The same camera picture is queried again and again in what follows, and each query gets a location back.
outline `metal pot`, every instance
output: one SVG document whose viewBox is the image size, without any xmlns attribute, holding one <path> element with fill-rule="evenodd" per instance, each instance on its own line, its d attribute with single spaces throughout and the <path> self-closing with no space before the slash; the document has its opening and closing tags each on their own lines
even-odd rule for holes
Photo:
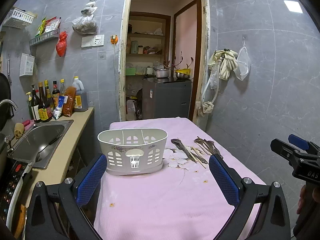
<svg viewBox="0 0 320 240">
<path fill-rule="evenodd" d="M 155 73 L 156 73 L 156 78 L 166 78 L 170 75 L 170 70 L 160 69 L 160 70 L 155 70 Z"/>
<path fill-rule="evenodd" d="M 184 74 L 184 73 L 180 73 L 180 72 L 176 72 L 176 78 L 180 78 L 180 79 L 189 79 L 190 75 Z"/>
</svg>

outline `red button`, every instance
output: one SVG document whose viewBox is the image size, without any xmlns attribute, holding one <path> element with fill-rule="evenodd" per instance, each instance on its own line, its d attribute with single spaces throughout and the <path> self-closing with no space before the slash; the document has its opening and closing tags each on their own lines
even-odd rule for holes
<svg viewBox="0 0 320 240">
<path fill-rule="evenodd" d="M 21 168 L 21 164 L 18 164 L 18 166 L 16 167 L 16 172 L 18 172 Z"/>
</svg>

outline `wooden door frame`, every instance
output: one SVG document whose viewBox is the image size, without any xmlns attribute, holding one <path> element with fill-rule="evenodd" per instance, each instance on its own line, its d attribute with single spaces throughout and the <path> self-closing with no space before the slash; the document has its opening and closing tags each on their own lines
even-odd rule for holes
<svg viewBox="0 0 320 240">
<path fill-rule="evenodd" d="M 197 4 L 197 40 L 201 42 L 196 44 L 196 55 L 198 52 L 199 57 L 195 59 L 195 65 L 199 65 L 197 69 L 197 80 L 193 83 L 193 94 L 191 95 L 191 103 L 189 108 L 189 119 L 193 123 L 198 124 L 197 111 L 195 109 L 195 102 L 201 101 L 201 93 L 203 84 L 205 83 L 206 72 L 204 71 L 207 66 L 207 59 L 209 58 L 209 35 L 210 35 L 210 6 L 209 0 L 196 0 Z M 126 61 L 126 41 L 128 32 L 128 22 L 130 13 L 131 0 L 125 0 L 122 25 L 120 32 L 120 47 L 119 47 L 119 120 L 125 121 L 125 61 Z"/>
<path fill-rule="evenodd" d="M 170 30 L 171 30 L 171 16 L 157 13 L 146 13 L 146 12 L 130 12 L 130 16 L 143 16 L 143 17 L 152 17 L 157 19 L 165 20 L 165 30 L 164 30 L 164 64 L 169 60 L 169 45 L 170 45 Z"/>
</svg>

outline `green box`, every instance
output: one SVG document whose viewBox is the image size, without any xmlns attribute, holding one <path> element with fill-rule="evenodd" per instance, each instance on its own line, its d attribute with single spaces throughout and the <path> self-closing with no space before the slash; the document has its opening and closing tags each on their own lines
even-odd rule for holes
<svg viewBox="0 0 320 240">
<path fill-rule="evenodd" d="M 126 68 L 125 69 L 125 75 L 126 76 L 135 76 L 136 74 L 136 68 L 135 67 L 131 67 L 131 68 Z"/>
</svg>

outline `human hand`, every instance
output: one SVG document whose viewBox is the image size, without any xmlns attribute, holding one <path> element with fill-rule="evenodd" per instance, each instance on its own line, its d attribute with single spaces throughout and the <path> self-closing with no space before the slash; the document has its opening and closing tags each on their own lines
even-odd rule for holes
<svg viewBox="0 0 320 240">
<path fill-rule="evenodd" d="M 297 215 L 301 213 L 301 210 L 303 206 L 305 205 L 305 196 L 306 196 L 307 190 L 306 190 L 306 185 L 304 185 L 301 190 L 300 190 L 300 199 L 298 201 L 298 209 L 297 209 Z M 312 197 L 313 199 L 320 203 L 320 187 L 315 187 L 315 189 L 312 192 Z"/>
</svg>

